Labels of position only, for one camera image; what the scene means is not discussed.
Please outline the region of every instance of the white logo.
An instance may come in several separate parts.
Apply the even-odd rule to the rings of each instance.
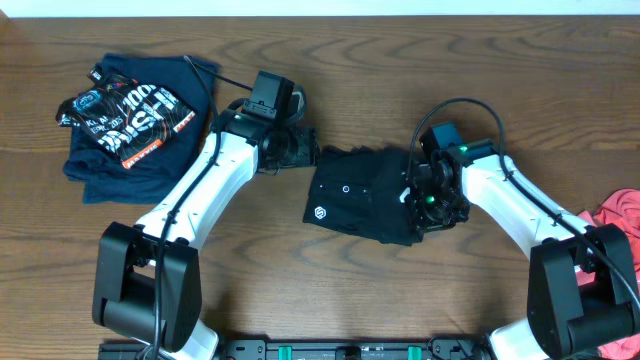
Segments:
[[[316,217],[318,219],[323,219],[325,216],[327,216],[327,211],[322,206],[318,206],[316,208]]]

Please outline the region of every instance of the wooden tabletop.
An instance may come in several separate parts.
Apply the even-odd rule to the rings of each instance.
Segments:
[[[252,83],[302,84],[322,145],[408,147],[456,96],[502,115],[507,153],[568,210],[593,211],[640,180],[640,27],[633,17],[21,19],[0,22],[0,358],[90,359],[118,339],[91,321],[98,240],[152,206],[82,205],[67,181],[58,105],[90,86],[106,52],[191,54]],[[244,95],[218,89],[226,106]],[[494,137],[454,106],[464,138]],[[312,169],[257,177],[233,198],[200,258],[201,318],[271,338],[481,334],[524,316],[528,262],[481,209],[411,248],[309,224]]]

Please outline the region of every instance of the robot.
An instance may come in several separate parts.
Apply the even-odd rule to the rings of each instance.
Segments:
[[[466,221],[471,205],[485,210],[530,261],[527,317],[481,339],[223,343],[198,318],[198,253],[208,233],[259,169],[313,166],[319,152],[315,129],[296,125],[306,107],[300,86],[261,71],[251,91],[219,115],[212,101],[211,133],[176,187],[134,226],[114,222],[102,235],[93,320],[141,343],[103,344],[100,359],[564,359],[640,332],[638,287],[624,232],[594,228],[546,196],[504,155],[504,130],[495,112],[463,98],[427,115],[410,156],[430,116],[455,102],[489,110],[499,125],[499,144],[464,142],[451,123],[430,127],[419,138],[424,157],[409,160],[399,201],[409,212],[408,226],[421,233]],[[156,266],[155,280],[135,272],[146,265]],[[595,272],[596,281],[578,286],[579,269]]]

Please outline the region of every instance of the wood grain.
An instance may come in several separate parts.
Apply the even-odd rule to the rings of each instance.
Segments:
[[[640,27],[634,17],[12,20],[0,32],[0,358],[88,359],[117,335],[91,322],[98,239],[151,206],[81,204],[61,172],[61,101],[105,52],[192,54],[251,83],[302,84],[322,144],[406,147],[438,102],[477,97],[508,152],[571,211],[640,180]],[[244,95],[220,85],[224,106]],[[458,106],[467,139],[496,133]],[[301,223],[311,169],[258,177],[201,257],[205,322],[273,338],[480,334],[524,315],[528,264],[479,209],[412,248]]]

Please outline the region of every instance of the black cloth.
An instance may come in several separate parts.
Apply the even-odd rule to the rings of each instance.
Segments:
[[[400,195],[408,153],[395,148],[344,152],[325,148],[318,160],[303,222],[383,244],[411,245],[422,236],[409,226]]]
[[[215,64],[193,59],[216,70]],[[125,169],[117,156],[108,153],[81,129],[71,132],[69,160],[63,172],[71,181],[85,183],[83,203],[105,201],[131,204],[158,203],[173,189],[198,155],[203,126],[209,109],[208,95],[202,91],[189,65],[182,57],[132,58],[107,54],[96,64],[105,74],[116,71],[143,84],[171,90],[196,113],[180,133],[145,156],[131,169]],[[214,77],[200,72],[207,90]]]

